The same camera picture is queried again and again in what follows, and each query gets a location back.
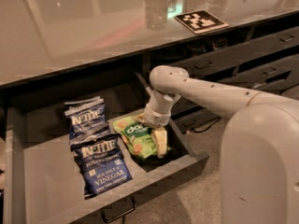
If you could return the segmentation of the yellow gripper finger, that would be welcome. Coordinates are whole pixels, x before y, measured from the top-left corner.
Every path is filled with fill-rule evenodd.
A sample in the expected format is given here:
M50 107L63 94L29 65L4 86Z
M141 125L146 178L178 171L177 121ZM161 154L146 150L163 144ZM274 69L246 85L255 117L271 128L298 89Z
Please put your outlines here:
M145 124L145 123L146 123L145 118L144 118L144 114L143 114L143 113L140 113L140 114L134 116L134 120L135 120L136 122L140 122L140 123L142 123L142 124Z
M159 127L151 131L151 138L156 146L157 157L162 158L167 152L167 131L164 127Z

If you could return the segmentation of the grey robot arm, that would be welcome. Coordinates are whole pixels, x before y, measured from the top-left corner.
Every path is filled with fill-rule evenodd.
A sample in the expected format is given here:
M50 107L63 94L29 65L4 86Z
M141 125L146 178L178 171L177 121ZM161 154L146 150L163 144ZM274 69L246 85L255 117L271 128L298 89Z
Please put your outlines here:
M180 67L149 73L144 109L164 127L184 97L227 120L221 139L221 224L299 224L299 101L191 78Z

